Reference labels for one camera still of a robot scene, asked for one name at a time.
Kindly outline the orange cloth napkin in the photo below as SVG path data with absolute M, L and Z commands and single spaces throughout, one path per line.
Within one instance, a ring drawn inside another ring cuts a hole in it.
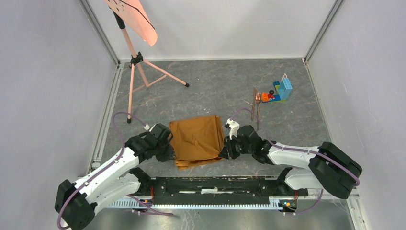
M 218 115 L 200 116 L 171 121 L 170 142 L 175 153 L 175 165 L 179 170 L 214 163 L 224 147 L 224 133 Z

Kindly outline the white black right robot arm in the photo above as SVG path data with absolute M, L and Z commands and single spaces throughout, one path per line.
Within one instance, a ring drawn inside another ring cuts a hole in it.
M 226 124 L 220 158 L 236 159 L 242 154 L 269 165 L 285 165 L 277 181 L 277 191 L 288 196 L 294 190 L 324 189 L 331 195 L 347 199 L 360 185 L 362 167 L 331 142 L 316 147 L 296 147 L 262 139 L 252 126 Z

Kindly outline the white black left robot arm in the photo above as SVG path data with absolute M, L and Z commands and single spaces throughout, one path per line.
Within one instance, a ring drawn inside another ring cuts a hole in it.
M 156 157 L 167 161 L 173 155 L 168 127 L 157 123 L 129 138 L 124 146 L 88 175 L 74 182 L 63 181 L 57 190 L 55 210 L 60 230 L 82 230 L 108 205 L 128 195 L 146 195 L 152 182 L 138 166 Z

